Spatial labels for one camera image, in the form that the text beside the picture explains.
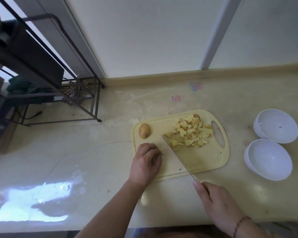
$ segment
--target person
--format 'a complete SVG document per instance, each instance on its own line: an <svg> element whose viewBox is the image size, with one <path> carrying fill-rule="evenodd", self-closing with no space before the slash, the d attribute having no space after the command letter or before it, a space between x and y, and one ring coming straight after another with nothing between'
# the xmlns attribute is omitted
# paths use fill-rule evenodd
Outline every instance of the person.
<svg viewBox="0 0 298 238"><path fill-rule="evenodd" d="M161 151L155 144L141 144L133 158L128 180L115 196L77 234L76 238L124 238L135 206L161 166ZM248 218L224 187L193 182L204 209L222 232L236 238L266 237ZM154 237L209 237L194 233L164 233Z"/></svg>

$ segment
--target hand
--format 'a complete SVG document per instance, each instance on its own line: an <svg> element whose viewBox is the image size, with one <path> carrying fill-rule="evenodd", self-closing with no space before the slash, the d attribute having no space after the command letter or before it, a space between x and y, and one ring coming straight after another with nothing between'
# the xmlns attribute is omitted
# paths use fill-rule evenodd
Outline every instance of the hand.
<svg viewBox="0 0 298 238"><path fill-rule="evenodd" d="M161 166L161 151L155 144L140 144L132 160L129 181L143 190L152 182Z"/></svg>
<svg viewBox="0 0 298 238"><path fill-rule="evenodd" d="M245 216L242 209L224 187L209 182L193 182L205 212L221 231L233 236L236 224Z"/></svg>

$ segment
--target cutting board handle hole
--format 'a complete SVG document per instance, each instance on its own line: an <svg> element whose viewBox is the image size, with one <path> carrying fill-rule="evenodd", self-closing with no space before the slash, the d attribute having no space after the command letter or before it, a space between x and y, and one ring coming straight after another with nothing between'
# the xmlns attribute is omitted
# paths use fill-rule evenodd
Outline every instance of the cutting board handle hole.
<svg viewBox="0 0 298 238"><path fill-rule="evenodd" d="M217 143L222 148L225 148L225 140L224 140L224 136L222 134L221 129L219 128L219 126L217 125L217 123L214 122L214 121L211 122L211 126L212 126L212 129L214 130L214 137L215 137Z"/></svg>

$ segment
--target countertop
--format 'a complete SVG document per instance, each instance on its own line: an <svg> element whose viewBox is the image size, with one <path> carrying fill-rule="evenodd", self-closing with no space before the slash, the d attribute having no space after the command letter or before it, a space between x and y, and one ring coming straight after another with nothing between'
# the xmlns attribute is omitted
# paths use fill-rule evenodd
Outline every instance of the countertop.
<svg viewBox="0 0 298 238"><path fill-rule="evenodd" d="M298 123L298 72L110 87L100 93L102 123L19 125L7 154L0 155L0 232L82 229L128 178L132 125L194 109L211 112L230 145L225 166L196 177L225 186L255 221L298 220L298 139L283 145L293 161L286 180L266 180L243 160L247 145L258 138L252 123L266 108L281 109ZM31 122L85 117L63 103L32 105L28 115L38 110L43 114ZM209 223L186 175L152 183L129 226Z"/></svg>

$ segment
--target empty bowl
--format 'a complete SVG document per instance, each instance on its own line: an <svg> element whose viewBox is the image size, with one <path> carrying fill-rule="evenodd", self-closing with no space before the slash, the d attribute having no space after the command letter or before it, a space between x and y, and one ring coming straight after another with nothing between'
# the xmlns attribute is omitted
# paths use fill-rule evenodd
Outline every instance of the empty bowl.
<svg viewBox="0 0 298 238"><path fill-rule="evenodd" d="M288 152L268 139L251 142L244 152L244 160L251 171L269 180L284 180L292 171Z"/></svg>
<svg viewBox="0 0 298 238"><path fill-rule="evenodd" d="M298 137L298 125L295 120L278 109L270 108L260 112L253 127L260 138L280 144L293 142Z"/></svg>

